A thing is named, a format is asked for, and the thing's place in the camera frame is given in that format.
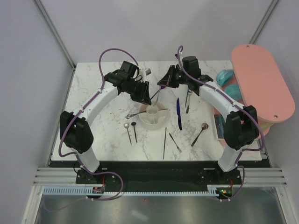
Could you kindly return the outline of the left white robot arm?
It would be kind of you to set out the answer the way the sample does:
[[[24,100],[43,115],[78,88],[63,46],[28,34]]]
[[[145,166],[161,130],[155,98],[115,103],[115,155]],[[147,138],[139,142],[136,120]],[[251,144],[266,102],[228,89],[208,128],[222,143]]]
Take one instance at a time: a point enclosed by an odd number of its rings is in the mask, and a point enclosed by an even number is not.
[[[129,94],[135,102],[150,105],[149,82],[146,80],[149,74],[150,69],[140,69],[124,61],[118,70],[104,76],[103,85],[80,107],[72,112],[61,113],[58,154],[64,157],[62,146],[69,147],[88,170],[86,178],[91,183],[99,183],[103,177],[102,171],[98,169],[100,162],[92,149],[94,137],[91,124],[105,106],[122,92]]]

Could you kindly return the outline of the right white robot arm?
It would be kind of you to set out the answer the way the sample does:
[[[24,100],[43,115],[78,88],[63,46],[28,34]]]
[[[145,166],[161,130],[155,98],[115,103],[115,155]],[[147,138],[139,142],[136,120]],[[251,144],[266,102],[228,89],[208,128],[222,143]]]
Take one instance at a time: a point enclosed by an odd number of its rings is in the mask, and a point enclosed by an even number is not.
[[[178,88],[181,84],[209,102],[224,118],[223,137],[226,146],[218,160],[219,169],[214,171],[218,183],[231,178],[242,151],[259,136],[257,112],[253,106],[244,106],[235,101],[208,75],[203,75],[195,56],[178,59],[177,65],[169,67],[166,75],[157,83],[159,86]]]

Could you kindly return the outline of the small dark two-prong fork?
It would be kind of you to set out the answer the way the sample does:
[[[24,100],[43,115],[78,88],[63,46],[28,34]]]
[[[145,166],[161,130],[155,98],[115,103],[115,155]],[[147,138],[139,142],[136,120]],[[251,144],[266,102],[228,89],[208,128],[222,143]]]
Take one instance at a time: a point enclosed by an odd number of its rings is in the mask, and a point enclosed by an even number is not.
[[[177,145],[177,143],[175,142],[175,140],[174,140],[173,136],[171,135],[171,133],[169,133],[169,136],[170,136],[171,140],[174,142],[174,144],[175,144],[177,150],[178,150],[180,153],[182,153],[182,150],[180,149],[180,147],[179,147],[179,146]]]

